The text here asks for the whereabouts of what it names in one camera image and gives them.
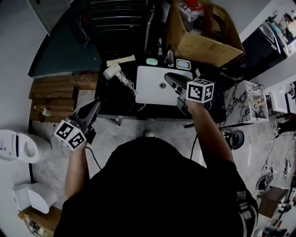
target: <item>tile floor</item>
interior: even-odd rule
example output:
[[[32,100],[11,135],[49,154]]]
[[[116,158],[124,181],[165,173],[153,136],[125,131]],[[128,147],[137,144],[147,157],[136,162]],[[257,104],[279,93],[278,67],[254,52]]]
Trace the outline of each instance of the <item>tile floor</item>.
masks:
[[[80,92],[79,102],[91,99],[93,92]],[[93,124],[97,135],[90,146],[101,167],[103,167],[112,151],[117,146],[133,140],[143,134],[144,131],[153,131],[155,135],[172,144],[185,157],[189,158],[195,137],[194,128],[184,129],[188,123],[163,122],[163,121],[142,121],[123,120],[120,127],[98,118]],[[261,177],[261,168],[271,151],[274,133],[273,121],[256,125],[239,127],[245,134],[245,142],[241,148],[233,151],[235,164],[238,172],[245,182],[251,194],[256,197],[256,184]],[[49,138],[53,132],[52,123],[33,122],[34,134],[45,139]],[[272,153],[269,155],[269,165],[273,167],[274,179],[272,185],[276,187],[289,188],[292,180],[292,173],[283,180],[283,165],[285,158],[290,159],[291,171],[296,168],[295,162],[295,142],[293,136],[280,136],[275,140]],[[33,164],[33,174],[36,181],[48,185],[58,195],[56,207],[62,208],[65,199],[64,181],[66,177],[70,150],[64,147],[55,137],[50,139],[52,145],[52,157],[48,160]],[[86,151],[90,177],[93,177],[99,168],[95,163],[90,151]],[[197,142],[193,152],[193,160],[204,165],[202,152]]]

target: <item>toilet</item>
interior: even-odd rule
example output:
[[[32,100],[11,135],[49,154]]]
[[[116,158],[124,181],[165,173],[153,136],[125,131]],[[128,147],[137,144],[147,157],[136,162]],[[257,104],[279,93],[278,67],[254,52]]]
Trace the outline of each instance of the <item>toilet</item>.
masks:
[[[32,206],[44,214],[47,214],[50,207],[57,201],[55,192],[41,183],[13,187],[12,196],[20,211]]]
[[[0,130],[0,157],[7,161],[19,159],[36,163],[48,158],[51,145],[42,137],[32,134]]]

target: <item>forearm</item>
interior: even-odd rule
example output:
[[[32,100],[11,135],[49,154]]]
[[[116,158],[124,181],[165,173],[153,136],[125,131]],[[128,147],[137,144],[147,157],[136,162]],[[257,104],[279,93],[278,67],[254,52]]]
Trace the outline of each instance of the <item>forearm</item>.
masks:
[[[88,166],[85,148],[72,151],[65,182],[65,197],[69,199],[74,194],[79,193],[86,182],[89,181]]]
[[[206,165],[209,167],[217,161],[234,162],[229,145],[209,112],[203,106],[196,106],[191,114]]]

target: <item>black shirt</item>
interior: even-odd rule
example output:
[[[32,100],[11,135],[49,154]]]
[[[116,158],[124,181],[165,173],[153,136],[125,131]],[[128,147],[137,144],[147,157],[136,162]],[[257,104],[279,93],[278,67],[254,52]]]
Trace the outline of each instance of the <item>black shirt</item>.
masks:
[[[62,209],[55,237],[99,235],[241,236],[232,162],[204,168],[167,142],[143,137],[120,145]]]

